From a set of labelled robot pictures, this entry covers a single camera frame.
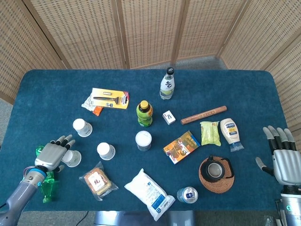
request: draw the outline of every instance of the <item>blue carpet tablecloth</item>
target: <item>blue carpet tablecloth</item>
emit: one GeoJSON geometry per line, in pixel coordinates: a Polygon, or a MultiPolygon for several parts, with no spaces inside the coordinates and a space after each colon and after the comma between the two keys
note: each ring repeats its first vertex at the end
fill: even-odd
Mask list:
{"type": "Polygon", "coordinates": [[[269,145],[262,127],[286,128],[284,114],[272,76],[264,71],[176,70],[171,100],[159,96],[165,70],[33,70],[23,78],[8,130],[0,151],[0,203],[22,179],[23,169],[34,164],[35,149],[61,135],[73,134],[72,150],[82,154],[78,167],[66,167],[59,176],[57,200],[42,203],[40,191],[25,210],[147,210],[124,185],[144,168],[166,192],[176,197],[179,188],[192,186],[199,198],[194,204],[176,201],[170,210],[273,210],[281,186],[259,170],[255,157],[272,166],[269,145]],[[103,109],[99,117],[81,107],[92,87],[128,91],[128,109],[103,109]],[[153,137],[151,149],[140,152],[135,135],[144,130],[138,122],[136,106],[148,100],[153,123],[145,130],[153,137]],[[220,132],[221,147],[201,146],[174,165],[163,147],[190,130],[200,142],[200,120],[181,125],[180,119],[226,105],[226,112],[203,121],[232,118],[238,126],[244,150],[231,153],[220,132]],[[167,125],[162,113],[170,110],[176,122],[167,125]],[[93,126],[90,136],[79,137],[72,127],[76,118],[93,126]],[[110,161],[102,161],[105,172],[119,190],[98,202],[88,186],[79,181],[100,160],[96,147],[107,142],[116,148],[110,161]],[[224,194],[206,190],[198,178],[200,163],[210,154],[227,157],[235,171],[233,187],[224,194]]]}

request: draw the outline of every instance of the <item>green snack bag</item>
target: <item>green snack bag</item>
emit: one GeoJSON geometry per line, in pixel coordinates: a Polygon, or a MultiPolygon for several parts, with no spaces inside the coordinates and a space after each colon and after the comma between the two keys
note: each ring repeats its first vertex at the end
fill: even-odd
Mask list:
{"type": "Polygon", "coordinates": [[[218,134],[219,121],[202,121],[201,133],[202,133],[202,145],[214,144],[221,146],[220,135],[218,134]]]}

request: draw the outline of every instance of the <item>woven coaster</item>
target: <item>woven coaster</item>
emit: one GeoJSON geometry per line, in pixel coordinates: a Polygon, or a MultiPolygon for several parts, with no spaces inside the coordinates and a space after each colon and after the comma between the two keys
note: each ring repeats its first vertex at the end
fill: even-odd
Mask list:
{"type": "MultiPolygon", "coordinates": [[[[204,187],[207,188],[211,192],[221,194],[221,193],[228,191],[234,183],[235,176],[232,178],[228,178],[228,179],[222,178],[219,181],[214,182],[214,183],[206,181],[201,174],[201,166],[204,162],[207,161],[207,159],[208,158],[206,158],[201,163],[201,165],[199,166],[199,169],[198,169],[198,176],[199,176],[200,181],[202,182],[204,187]]],[[[225,176],[224,177],[230,177],[231,171],[230,171],[230,167],[229,167],[227,161],[225,161],[225,160],[221,161],[221,159],[222,159],[221,157],[213,157],[213,159],[216,161],[219,161],[224,166],[224,168],[225,168],[225,176]]]]}

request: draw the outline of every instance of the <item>book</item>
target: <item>book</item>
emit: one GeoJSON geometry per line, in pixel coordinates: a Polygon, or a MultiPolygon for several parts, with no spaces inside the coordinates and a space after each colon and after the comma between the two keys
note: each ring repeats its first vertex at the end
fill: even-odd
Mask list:
{"type": "Polygon", "coordinates": [[[193,134],[188,130],[182,136],[171,142],[163,148],[165,154],[171,159],[174,164],[177,164],[191,152],[200,147],[199,142],[193,134]]]}

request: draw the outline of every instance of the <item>mayonnaise bottle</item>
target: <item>mayonnaise bottle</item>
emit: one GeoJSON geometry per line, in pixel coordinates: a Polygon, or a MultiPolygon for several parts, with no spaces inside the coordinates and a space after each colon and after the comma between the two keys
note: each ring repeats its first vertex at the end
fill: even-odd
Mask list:
{"type": "Polygon", "coordinates": [[[222,134],[230,145],[231,152],[244,149],[239,140],[238,128],[232,119],[221,120],[220,126],[222,134]]]}

